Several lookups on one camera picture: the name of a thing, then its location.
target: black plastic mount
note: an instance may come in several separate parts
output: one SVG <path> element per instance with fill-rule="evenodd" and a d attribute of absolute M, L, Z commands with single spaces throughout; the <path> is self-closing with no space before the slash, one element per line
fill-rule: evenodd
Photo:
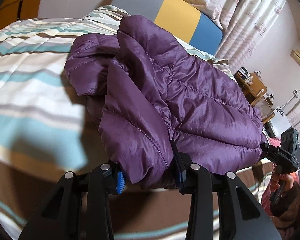
<path fill-rule="evenodd" d="M 192 194 L 186 240 L 213 239 L 212 192 L 218 193 L 220 240 L 281 240 L 269 216 L 235 173 L 211 173 L 170 142 L 177 188 L 181 194 Z"/>
<path fill-rule="evenodd" d="M 92 172 L 67 172 L 32 215 L 19 240 L 80 239 L 82 193 L 88 193 L 86 239 L 113 240 L 108 195 L 117 195 L 119 166 L 108 162 Z"/>
<path fill-rule="evenodd" d="M 296 172 L 299 167 L 299 162 L 296 159 L 298 147 L 298 131 L 290 128 L 281 134 L 281 147 L 275 147 L 267 143 L 261 143 L 262 151 L 266 152 L 266 158 L 276 164 L 276 174 L 287 174 Z M 284 191 L 286 182 L 279 181 L 279 188 L 271 193 L 270 201 L 277 204 L 281 194 Z"/>
<path fill-rule="evenodd" d="M 281 240 L 258 201 L 233 172 L 219 175 L 193 163 L 171 141 L 176 185 L 191 194 L 186 240 L 213 239 L 212 192 L 218 193 L 220 240 Z M 78 240 L 82 193 L 88 193 L 86 239 L 113 240 L 108 195 L 118 194 L 119 165 L 108 162 L 92 172 L 67 172 L 34 212 L 19 240 Z M 0 225 L 0 240 L 11 240 Z"/>

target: bed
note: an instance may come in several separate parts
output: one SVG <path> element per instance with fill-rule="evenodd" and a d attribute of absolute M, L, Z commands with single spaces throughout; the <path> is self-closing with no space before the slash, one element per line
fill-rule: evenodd
<path fill-rule="evenodd" d="M 64 64 L 76 37 L 115 34 L 123 16 L 146 14 L 173 33 L 189 54 L 210 62 L 235 80 L 228 62 L 213 56 L 222 38 L 216 25 L 197 11 L 192 15 L 196 25 L 190 27 L 189 22 L 182 22 L 187 17 L 180 17 L 176 11 L 170 14 L 170 24 L 164 17 L 156 21 L 163 5 L 172 6 L 177 1 L 176 8 L 180 8 L 187 4 L 181 0 L 149 1 L 144 0 L 144 5 L 152 12 L 140 10 L 140 4 L 132 8 L 135 0 L 113 0 L 112 5 L 82 19 L 29 19 L 0 31 L 0 222 L 13 239 L 18 238 L 36 206 L 65 171 L 85 173 L 108 159 L 97 127 L 86 113 L 85 98 L 77 96 L 64 75 Z M 195 38 L 207 29 L 210 37 L 206 38 L 214 39 L 210 43 L 213 46 Z M 269 161 L 262 160 L 237 174 L 260 200 L 272 169 Z M 128 186 L 123 195 L 110 200 L 116 239 L 184 239 L 189 207 L 190 196 L 177 190 L 140 192 Z M 215 195 L 216 235 L 218 226 Z"/>

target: person's hand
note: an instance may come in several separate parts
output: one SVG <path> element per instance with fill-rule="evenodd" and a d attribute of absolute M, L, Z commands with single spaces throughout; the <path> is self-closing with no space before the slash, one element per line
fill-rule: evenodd
<path fill-rule="evenodd" d="M 284 187 L 284 191 L 288 191 L 292 189 L 293 187 L 293 176 L 288 173 L 288 174 L 280 174 L 279 176 L 273 171 L 271 180 L 270 180 L 270 190 L 271 191 L 276 191 L 280 185 L 279 181 L 280 180 L 285 180 L 286 181 L 286 186 Z"/>

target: striped duvet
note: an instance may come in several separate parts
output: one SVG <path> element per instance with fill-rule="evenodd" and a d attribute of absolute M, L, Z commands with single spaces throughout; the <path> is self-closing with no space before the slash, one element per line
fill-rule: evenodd
<path fill-rule="evenodd" d="M 20 227 L 65 171 L 83 173 L 107 161 L 97 127 L 86 114 L 85 98 L 79 98 L 65 78 L 64 64 L 76 37 L 115 34 L 124 15 L 123 10 L 105 6 L 83 19 L 30 19 L 0 31 L 0 212 Z M 209 61 L 234 79 L 226 60 L 178 41 L 189 54 Z M 252 168 L 241 172 L 257 195 L 262 192 L 260 182 L 271 170 L 267 165 L 263 164 L 261 179 L 256 179 Z M 170 200 L 180 197 L 178 193 L 152 194 L 158 199 L 165 194 L 172 194 Z M 183 200 L 187 206 L 189 199 Z M 130 197 L 129 201 L 136 203 L 137 199 Z M 163 210 L 161 202 L 154 203 L 151 212 Z M 140 231 L 140 220 L 136 220 L 127 228 L 120 227 L 117 239 L 158 239 L 182 232 L 188 214 L 171 212 L 167 214 L 174 219 L 165 219 L 163 224 L 148 221 L 143 213 L 147 223 L 142 231 L 156 233 L 129 235 Z"/>

